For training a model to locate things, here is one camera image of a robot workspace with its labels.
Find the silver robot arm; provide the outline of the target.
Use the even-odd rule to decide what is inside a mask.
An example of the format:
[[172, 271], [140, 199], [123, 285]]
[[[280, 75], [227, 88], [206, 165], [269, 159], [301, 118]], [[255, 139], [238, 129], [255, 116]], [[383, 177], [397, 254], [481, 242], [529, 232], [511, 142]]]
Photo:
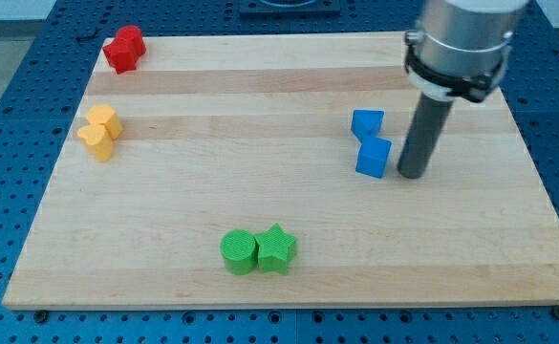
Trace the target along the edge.
[[421, 97], [484, 101], [504, 78], [527, 0], [427, 0], [404, 35], [404, 69]]

